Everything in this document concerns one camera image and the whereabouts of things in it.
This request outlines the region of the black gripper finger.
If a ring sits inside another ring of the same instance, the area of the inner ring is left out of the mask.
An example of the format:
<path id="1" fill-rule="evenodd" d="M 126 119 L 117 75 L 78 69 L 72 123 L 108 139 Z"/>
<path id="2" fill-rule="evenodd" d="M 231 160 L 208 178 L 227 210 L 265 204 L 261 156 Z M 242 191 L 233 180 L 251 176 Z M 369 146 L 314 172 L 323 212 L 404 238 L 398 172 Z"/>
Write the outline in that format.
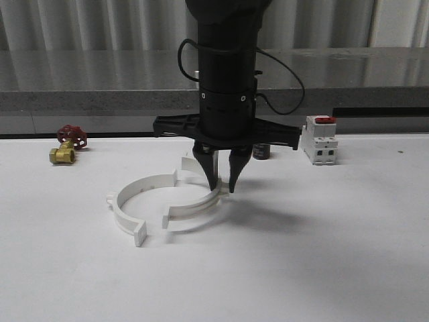
<path id="1" fill-rule="evenodd" d="M 229 192 L 234 193 L 235 185 L 240 173 L 247 165 L 251 157 L 251 146 L 236 147 L 231 150 L 229 156 L 230 176 L 229 176 Z"/>
<path id="2" fill-rule="evenodd" d="M 195 141 L 192 153 L 201 165 L 209 187 L 213 191 L 217 186 L 218 180 L 218 151 L 208 144 Z"/>

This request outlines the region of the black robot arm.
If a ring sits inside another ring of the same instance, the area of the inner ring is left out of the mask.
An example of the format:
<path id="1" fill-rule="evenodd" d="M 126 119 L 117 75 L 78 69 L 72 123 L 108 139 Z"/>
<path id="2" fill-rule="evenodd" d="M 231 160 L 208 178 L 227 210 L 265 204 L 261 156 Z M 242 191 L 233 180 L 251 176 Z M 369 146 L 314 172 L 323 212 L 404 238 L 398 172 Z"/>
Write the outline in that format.
<path id="1" fill-rule="evenodd" d="M 257 34 L 269 1 L 187 1 L 198 22 L 198 39 L 180 45 L 198 50 L 199 112 L 159 116 L 154 134 L 194 140 L 192 153 L 215 189 L 217 153 L 230 150 L 229 190 L 233 192 L 255 144 L 298 148 L 301 130 L 255 116 Z"/>

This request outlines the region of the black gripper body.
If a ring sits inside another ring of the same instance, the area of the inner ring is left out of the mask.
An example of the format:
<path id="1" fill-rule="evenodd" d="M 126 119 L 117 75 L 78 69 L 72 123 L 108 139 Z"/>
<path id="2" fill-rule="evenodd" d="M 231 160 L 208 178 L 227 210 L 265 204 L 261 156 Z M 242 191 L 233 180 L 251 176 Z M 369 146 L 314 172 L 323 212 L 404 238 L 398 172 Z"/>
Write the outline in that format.
<path id="1" fill-rule="evenodd" d="M 271 144 L 298 149 L 300 129 L 255 117 L 255 93 L 219 94 L 200 92 L 197 114 L 159 116 L 154 135 L 184 136 L 228 150 L 253 144 Z"/>

